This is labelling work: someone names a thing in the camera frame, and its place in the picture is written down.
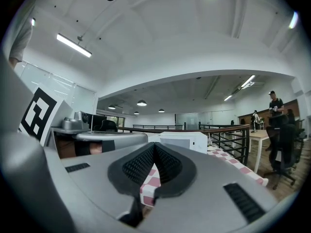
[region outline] chair backrest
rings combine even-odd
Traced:
[[[294,164],[294,141],[296,136],[296,127],[293,124],[285,124],[280,127],[279,142],[276,148],[271,150],[269,161],[273,165],[277,152],[282,150],[285,166]]]
[[[111,120],[103,120],[102,126],[99,130],[106,131],[106,132],[118,132],[116,123]]]

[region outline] chair base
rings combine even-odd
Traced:
[[[280,182],[280,179],[281,179],[282,176],[285,176],[286,178],[290,179],[292,181],[291,185],[295,184],[296,179],[294,179],[291,175],[289,175],[288,172],[290,172],[290,171],[291,171],[290,168],[286,169],[286,170],[282,170],[282,171],[281,170],[273,171],[273,172],[265,173],[263,175],[263,177],[265,178],[266,176],[277,174],[278,175],[277,183],[272,188],[273,190],[276,190],[276,188],[278,186],[278,183]]]

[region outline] vent grille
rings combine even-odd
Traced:
[[[225,185],[224,189],[248,223],[264,215],[264,210],[237,183]]]
[[[74,171],[78,171],[78,170],[81,170],[81,169],[84,169],[84,168],[87,168],[89,167],[90,165],[88,163],[81,163],[81,164],[78,164],[78,165],[74,165],[74,166],[68,166],[66,167],[66,171],[68,173],[71,173],[71,172],[74,172]]]

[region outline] brown wooden wall panel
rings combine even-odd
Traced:
[[[284,113],[287,113],[288,109],[292,109],[295,117],[300,116],[297,100],[293,100],[288,103],[285,103],[284,108],[285,108]],[[246,124],[251,124],[251,117],[253,113],[254,112],[252,112],[251,114],[244,115],[244,116],[239,116],[240,123],[241,123],[242,118],[244,118]],[[258,116],[264,118],[264,122],[265,122],[264,126],[266,127],[269,122],[268,120],[268,117],[270,116],[269,110],[267,109],[264,111],[258,111]]]

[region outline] person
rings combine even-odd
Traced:
[[[254,123],[255,123],[255,128],[254,128],[254,130],[256,129],[258,129],[258,124],[259,124],[259,122],[260,122],[260,118],[259,118],[259,116],[258,116],[258,114],[257,114],[257,110],[255,110],[254,111],[254,113],[253,113],[253,117],[254,117]]]
[[[295,122],[295,115],[294,115],[292,109],[288,109],[288,110],[287,110],[287,117],[288,117],[288,123],[289,123],[289,124],[296,125],[296,122]]]
[[[279,116],[283,114],[284,111],[284,103],[282,99],[276,97],[276,93],[274,91],[269,92],[271,102],[269,103],[269,112],[271,118],[269,118],[270,126],[266,127],[267,134],[270,138],[270,146],[266,149],[266,151],[271,151],[272,148],[276,147],[278,142],[279,131],[276,130],[277,127],[280,127],[282,122],[282,118],[272,119],[273,117]]]
[[[36,0],[25,0],[23,7],[20,8],[20,13],[15,19],[17,35],[14,37],[13,42],[10,43],[10,47],[7,50],[9,53],[9,63],[14,69],[17,63],[21,62],[24,55],[24,50],[27,47],[32,33],[32,18],[30,17]]]

